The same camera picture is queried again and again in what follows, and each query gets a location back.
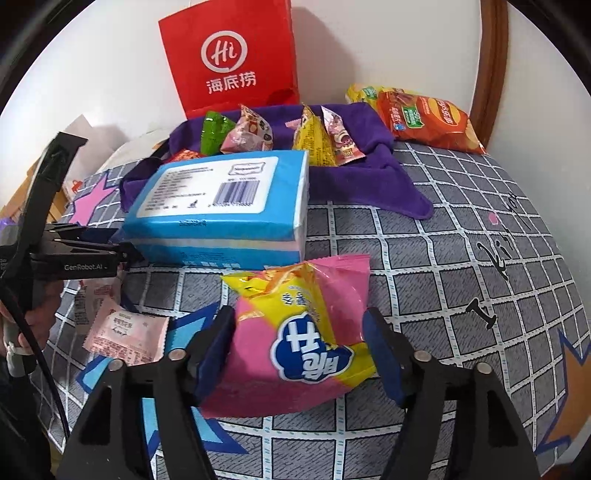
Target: orange star pattern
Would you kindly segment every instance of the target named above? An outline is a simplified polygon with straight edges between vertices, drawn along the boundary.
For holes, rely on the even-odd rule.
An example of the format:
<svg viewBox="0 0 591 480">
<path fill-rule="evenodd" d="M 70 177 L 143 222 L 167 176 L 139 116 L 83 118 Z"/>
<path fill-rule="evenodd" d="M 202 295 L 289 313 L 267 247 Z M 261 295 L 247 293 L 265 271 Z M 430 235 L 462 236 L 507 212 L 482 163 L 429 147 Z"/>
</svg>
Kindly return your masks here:
<svg viewBox="0 0 591 480">
<path fill-rule="evenodd" d="M 591 362 L 587 362 L 591 345 L 581 358 L 561 331 L 558 335 L 562 347 L 566 393 L 556 418 L 535 451 L 536 454 L 561 443 L 570 444 L 591 416 Z"/>
</svg>

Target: haidilao logo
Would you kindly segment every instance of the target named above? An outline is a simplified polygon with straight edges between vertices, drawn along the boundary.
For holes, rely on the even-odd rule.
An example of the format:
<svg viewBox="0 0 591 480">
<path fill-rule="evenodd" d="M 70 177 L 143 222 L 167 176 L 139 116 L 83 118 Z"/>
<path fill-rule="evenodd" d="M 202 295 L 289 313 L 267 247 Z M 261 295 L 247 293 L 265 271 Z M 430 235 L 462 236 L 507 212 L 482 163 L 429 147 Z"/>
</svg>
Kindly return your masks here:
<svg viewBox="0 0 591 480">
<path fill-rule="evenodd" d="M 240 68 L 247 54 L 246 40 L 231 30 L 209 35 L 201 47 L 204 65 L 216 73 L 229 73 Z"/>
</svg>

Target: barcode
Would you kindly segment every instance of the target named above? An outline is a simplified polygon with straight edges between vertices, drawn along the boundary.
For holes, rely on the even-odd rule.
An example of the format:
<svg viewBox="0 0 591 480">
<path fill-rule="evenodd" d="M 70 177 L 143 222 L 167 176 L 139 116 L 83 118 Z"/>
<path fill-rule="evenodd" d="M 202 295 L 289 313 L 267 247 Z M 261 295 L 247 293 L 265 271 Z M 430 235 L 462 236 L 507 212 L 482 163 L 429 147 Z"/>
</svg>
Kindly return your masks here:
<svg viewBox="0 0 591 480">
<path fill-rule="evenodd" d="M 226 206 L 226 205 L 244 205 L 250 206 L 255 200 L 256 190 L 258 189 L 260 181 L 228 181 L 220 185 L 213 199 L 212 205 Z"/>
</svg>

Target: white snack packet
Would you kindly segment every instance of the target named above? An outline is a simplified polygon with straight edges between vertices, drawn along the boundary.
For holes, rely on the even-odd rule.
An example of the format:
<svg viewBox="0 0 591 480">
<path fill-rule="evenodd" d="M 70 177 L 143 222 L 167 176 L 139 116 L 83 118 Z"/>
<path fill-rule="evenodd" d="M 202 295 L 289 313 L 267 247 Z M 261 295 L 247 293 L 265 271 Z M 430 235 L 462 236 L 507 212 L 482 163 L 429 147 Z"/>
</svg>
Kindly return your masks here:
<svg viewBox="0 0 591 480">
<path fill-rule="evenodd" d="M 80 281 L 80 290 L 74 298 L 76 333 L 88 333 L 106 298 L 112 298 L 117 304 L 121 303 L 121 278 L 117 276 Z"/>
<path fill-rule="evenodd" d="M 110 297 L 102 301 L 84 342 L 89 352 L 121 358 L 129 366 L 160 360 L 170 317 L 131 313 Z"/>
</svg>

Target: candy wrapper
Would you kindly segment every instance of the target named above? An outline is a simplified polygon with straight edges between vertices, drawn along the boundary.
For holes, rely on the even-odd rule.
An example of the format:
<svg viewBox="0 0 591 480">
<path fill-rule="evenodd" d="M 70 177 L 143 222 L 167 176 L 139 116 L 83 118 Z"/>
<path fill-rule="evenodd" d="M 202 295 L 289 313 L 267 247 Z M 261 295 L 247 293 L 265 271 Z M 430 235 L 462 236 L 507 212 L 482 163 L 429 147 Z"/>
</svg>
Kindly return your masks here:
<svg viewBox="0 0 591 480">
<path fill-rule="evenodd" d="M 325 107 L 322 107 L 322 115 L 324 117 L 324 126 L 335 149 L 336 164 L 341 166 L 350 161 L 364 158 L 365 154 L 357 147 L 351 135 L 347 132 L 342 117 Z"/>
<path fill-rule="evenodd" d="M 183 148 L 180 152 L 174 154 L 172 157 L 167 158 L 164 160 L 164 163 L 174 163 L 176 161 L 184 161 L 184 160 L 194 160 L 195 158 L 205 158 L 207 155 L 203 155 L 199 152 L 194 152 L 192 150 L 187 150 Z"/>
<path fill-rule="evenodd" d="M 113 299 L 117 304 L 121 302 L 120 277 L 80 281 L 80 290 L 74 298 L 76 333 L 88 333 L 103 300 L 107 298 Z"/>
<path fill-rule="evenodd" d="M 129 366 L 156 362 L 164 355 L 169 317 L 131 313 L 105 298 L 84 342 L 89 352 L 121 358 Z"/>
<path fill-rule="evenodd" d="M 322 120 L 308 106 L 304 106 L 301 124 L 295 131 L 293 149 L 307 150 L 313 167 L 337 166 L 335 152 Z"/>
<path fill-rule="evenodd" d="M 207 112 L 201 133 L 201 153 L 206 157 L 218 155 L 225 138 L 235 126 L 228 117 L 217 112 Z"/>
<path fill-rule="evenodd" d="M 241 105 L 236 127 L 228 133 L 222 144 L 222 153 L 242 153 L 273 150 L 273 131 L 258 113 Z"/>
</svg>

